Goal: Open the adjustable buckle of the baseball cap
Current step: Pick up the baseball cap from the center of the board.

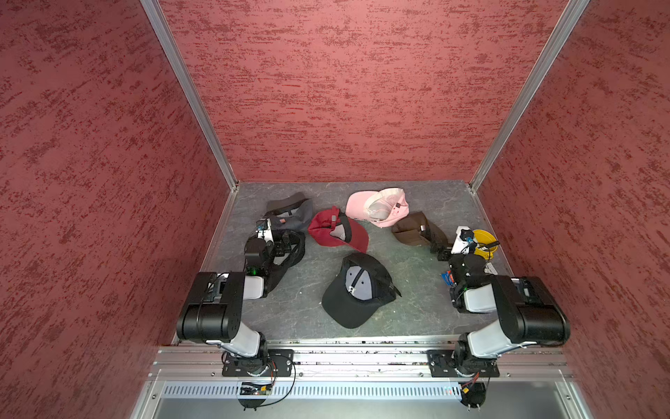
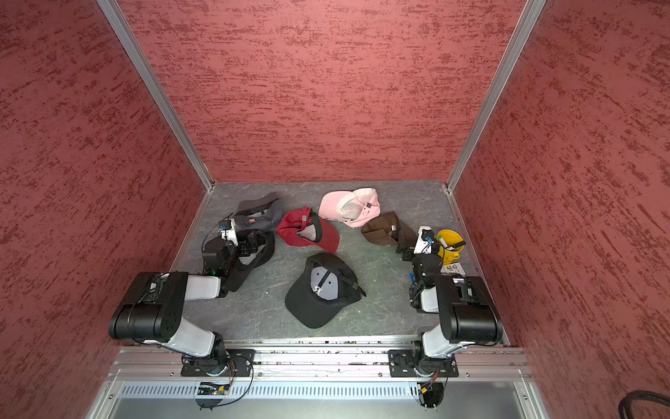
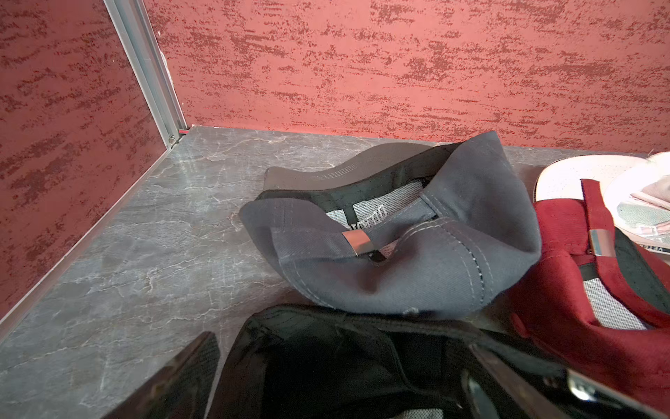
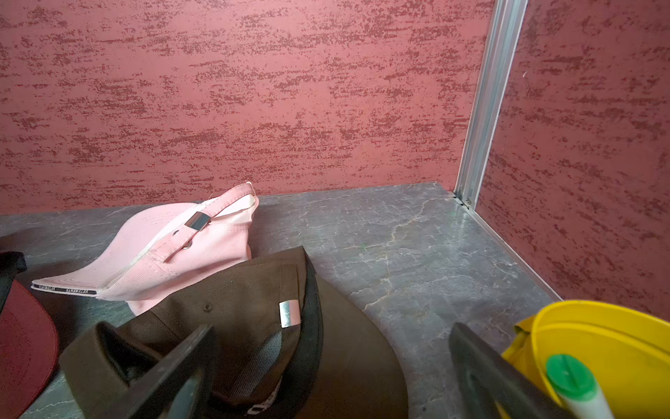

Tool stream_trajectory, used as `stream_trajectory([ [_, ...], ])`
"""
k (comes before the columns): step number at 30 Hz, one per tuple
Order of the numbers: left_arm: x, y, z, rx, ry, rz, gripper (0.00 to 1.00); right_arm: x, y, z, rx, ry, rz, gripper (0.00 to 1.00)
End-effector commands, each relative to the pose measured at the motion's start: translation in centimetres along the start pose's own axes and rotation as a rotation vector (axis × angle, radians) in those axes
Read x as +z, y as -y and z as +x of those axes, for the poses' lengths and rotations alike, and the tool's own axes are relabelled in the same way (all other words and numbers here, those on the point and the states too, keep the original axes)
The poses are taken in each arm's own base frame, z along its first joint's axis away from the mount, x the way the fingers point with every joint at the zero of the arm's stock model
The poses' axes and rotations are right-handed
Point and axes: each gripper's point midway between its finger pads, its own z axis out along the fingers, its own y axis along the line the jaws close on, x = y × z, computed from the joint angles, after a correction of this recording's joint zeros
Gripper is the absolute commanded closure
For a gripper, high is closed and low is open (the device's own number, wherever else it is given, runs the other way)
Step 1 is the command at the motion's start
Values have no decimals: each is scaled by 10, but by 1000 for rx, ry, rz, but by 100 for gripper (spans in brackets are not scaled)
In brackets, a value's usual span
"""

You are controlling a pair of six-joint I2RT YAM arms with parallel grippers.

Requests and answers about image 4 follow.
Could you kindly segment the brown baseball cap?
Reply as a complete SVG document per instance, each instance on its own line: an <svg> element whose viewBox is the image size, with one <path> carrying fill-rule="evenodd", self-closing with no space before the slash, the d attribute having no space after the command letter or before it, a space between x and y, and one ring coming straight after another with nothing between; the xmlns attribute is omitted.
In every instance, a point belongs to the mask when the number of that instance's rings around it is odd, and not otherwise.
<svg viewBox="0 0 670 419"><path fill-rule="evenodd" d="M84 415L101 414L200 326L216 334L210 417L408 416L391 345L302 247L232 266L122 326L101 322L80 335L59 364Z"/></svg>

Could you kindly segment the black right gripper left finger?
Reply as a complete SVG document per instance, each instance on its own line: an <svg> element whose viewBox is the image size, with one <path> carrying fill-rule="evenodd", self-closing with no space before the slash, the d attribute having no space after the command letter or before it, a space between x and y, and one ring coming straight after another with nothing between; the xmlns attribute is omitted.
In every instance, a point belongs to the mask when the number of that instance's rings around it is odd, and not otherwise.
<svg viewBox="0 0 670 419"><path fill-rule="evenodd" d="M216 332L197 330L102 413L104 418L203 418L211 395Z"/></svg>

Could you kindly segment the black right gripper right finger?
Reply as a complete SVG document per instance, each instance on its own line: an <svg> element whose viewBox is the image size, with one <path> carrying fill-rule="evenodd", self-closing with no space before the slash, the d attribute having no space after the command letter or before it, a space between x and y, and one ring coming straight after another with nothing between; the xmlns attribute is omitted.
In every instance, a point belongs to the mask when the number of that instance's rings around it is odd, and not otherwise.
<svg viewBox="0 0 670 419"><path fill-rule="evenodd" d="M462 323L448 338L467 418L572 418Z"/></svg>

